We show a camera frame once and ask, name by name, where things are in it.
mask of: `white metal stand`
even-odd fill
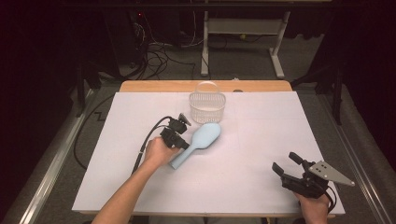
[[[204,20],[204,48],[202,51],[201,76],[209,74],[209,49],[207,47],[208,34],[245,34],[245,35],[277,35],[276,45],[269,49],[276,76],[283,79],[282,66],[277,53],[288,25],[290,12],[285,12],[283,20],[241,20],[241,19],[209,19],[205,12]]]

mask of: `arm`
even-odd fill
[[[93,220],[97,223],[128,223],[140,193],[149,178],[162,165],[178,152],[178,148],[169,148],[161,137],[148,142],[145,159],[140,167],[129,177],[116,193],[107,201]]]
[[[318,199],[305,198],[296,192],[294,195],[300,201],[306,224],[327,224],[330,201],[326,195],[323,194]]]

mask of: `plastic spoon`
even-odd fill
[[[221,128],[217,123],[206,123],[192,135],[190,146],[174,158],[169,164],[176,170],[184,160],[197,148],[207,148],[220,135]]]

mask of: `clear plastic container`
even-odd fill
[[[216,91],[200,91],[203,85],[212,85]],[[225,95],[219,91],[218,85],[211,81],[200,82],[195,87],[195,92],[190,94],[191,117],[198,123],[218,123],[221,121]]]

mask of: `silver metal bracket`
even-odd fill
[[[348,179],[346,176],[332,168],[326,161],[319,161],[309,167],[309,172],[317,175],[325,180],[330,180],[335,183],[344,184],[348,186],[355,186],[355,182]]]

